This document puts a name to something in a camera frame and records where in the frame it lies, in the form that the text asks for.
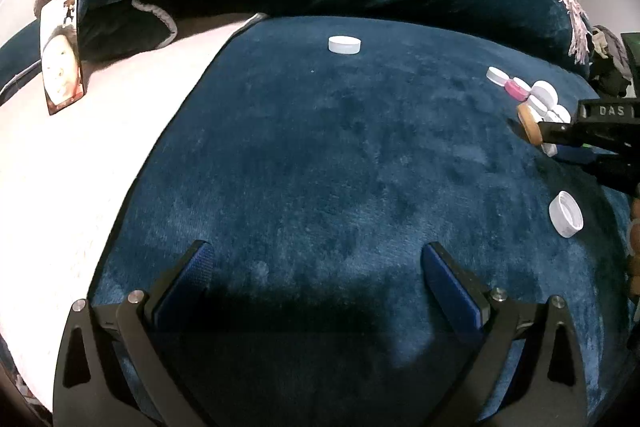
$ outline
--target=pink bottle cap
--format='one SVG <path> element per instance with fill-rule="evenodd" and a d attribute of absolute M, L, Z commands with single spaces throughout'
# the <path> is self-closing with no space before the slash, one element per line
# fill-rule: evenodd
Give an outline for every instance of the pink bottle cap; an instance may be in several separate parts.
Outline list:
<path fill-rule="evenodd" d="M 524 102 L 529 97 L 529 93 L 513 82 L 513 80 L 507 80 L 504 83 L 504 90 L 508 92 L 512 98 L 518 100 L 518 102 Z"/>

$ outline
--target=blue gripper pad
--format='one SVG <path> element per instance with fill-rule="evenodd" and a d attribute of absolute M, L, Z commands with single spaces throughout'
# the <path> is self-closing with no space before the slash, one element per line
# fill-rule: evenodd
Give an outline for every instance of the blue gripper pad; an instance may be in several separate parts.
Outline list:
<path fill-rule="evenodd" d="M 422 247 L 421 264 L 424 281 L 453 330 L 463 339 L 475 342 L 491 312 L 482 289 L 440 243 Z"/>
<path fill-rule="evenodd" d="M 171 277 L 172 281 L 153 309 L 152 324 L 156 331 L 184 330 L 191 317 L 190 310 L 195 308 L 198 299 L 209 287 L 213 261 L 213 247 L 204 241 L 194 243 L 178 261 L 178 273 Z"/>
<path fill-rule="evenodd" d="M 596 153 L 591 147 L 571 147 L 568 145 L 557 145 L 557 160 L 574 163 L 578 165 L 588 165 L 596 160 Z"/>

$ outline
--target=white sheet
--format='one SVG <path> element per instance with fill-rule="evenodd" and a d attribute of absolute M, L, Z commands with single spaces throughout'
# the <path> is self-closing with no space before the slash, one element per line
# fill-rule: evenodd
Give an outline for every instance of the white sheet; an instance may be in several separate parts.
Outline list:
<path fill-rule="evenodd" d="M 213 29 L 86 68 L 87 95 L 56 115 L 40 75 L 0 107 L 0 335 L 49 410 L 66 316 L 129 187 L 222 46 L 261 17 L 205 20 Z"/>

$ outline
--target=pile of clothes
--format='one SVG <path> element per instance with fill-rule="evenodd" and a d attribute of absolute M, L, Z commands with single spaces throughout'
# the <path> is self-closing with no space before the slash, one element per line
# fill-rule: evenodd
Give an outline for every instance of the pile of clothes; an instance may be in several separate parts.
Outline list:
<path fill-rule="evenodd" d="M 599 96 L 626 96 L 633 76 L 622 42 L 611 30 L 598 25 L 593 27 L 593 46 L 589 84 Z"/>

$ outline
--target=white bottle cap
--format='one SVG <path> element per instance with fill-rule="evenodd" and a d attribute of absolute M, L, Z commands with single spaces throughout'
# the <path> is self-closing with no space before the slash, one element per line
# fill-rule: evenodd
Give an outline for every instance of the white bottle cap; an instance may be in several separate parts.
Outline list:
<path fill-rule="evenodd" d="M 562 123 L 571 123 L 571 114 L 562 105 L 556 104 L 551 111 L 558 115 Z"/>
<path fill-rule="evenodd" d="M 500 71 L 498 68 L 489 68 L 486 72 L 486 77 L 492 81 L 494 84 L 498 84 L 498 86 L 504 86 L 504 84 L 509 80 L 509 75 L 504 71 Z"/>
<path fill-rule="evenodd" d="M 360 51 L 360 39 L 344 35 L 329 37 L 329 51 L 340 55 L 355 55 Z"/>
<path fill-rule="evenodd" d="M 531 86 L 529 86 L 529 84 L 527 84 L 524 80 L 522 80 L 521 78 L 518 78 L 517 76 L 513 77 L 513 82 L 515 82 L 516 84 L 518 84 L 522 89 L 524 89 L 527 92 L 531 92 Z"/>
<path fill-rule="evenodd" d="M 538 113 L 540 116 L 545 116 L 547 113 L 547 109 L 546 109 L 546 105 L 543 104 L 542 102 L 540 102 L 540 100 L 531 95 L 528 99 L 527 102 L 525 102 L 530 108 L 532 108 L 536 113 Z"/>
<path fill-rule="evenodd" d="M 564 190 L 551 201 L 549 205 L 549 217 L 556 230 L 562 237 L 571 237 L 582 230 L 584 221 L 578 203 L 572 195 Z"/>
<path fill-rule="evenodd" d="M 555 143 L 543 143 L 540 147 L 542 147 L 542 150 L 549 158 L 553 158 L 558 154 L 558 147 L 556 147 Z"/>
<path fill-rule="evenodd" d="M 562 120 L 560 120 L 560 117 L 556 115 L 556 113 L 554 113 L 553 111 L 547 111 L 545 113 L 545 116 L 542 117 L 542 120 L 544 120 L 545 122 L 562 123 Z"/>
<path fill-rule="evenodd" d="M 554 107 L 558 103 L 558 93 L 554 89 L 554 86 L 539 80 L 531 87 L 531 94 L 540 100 L 546 107 Z"/>

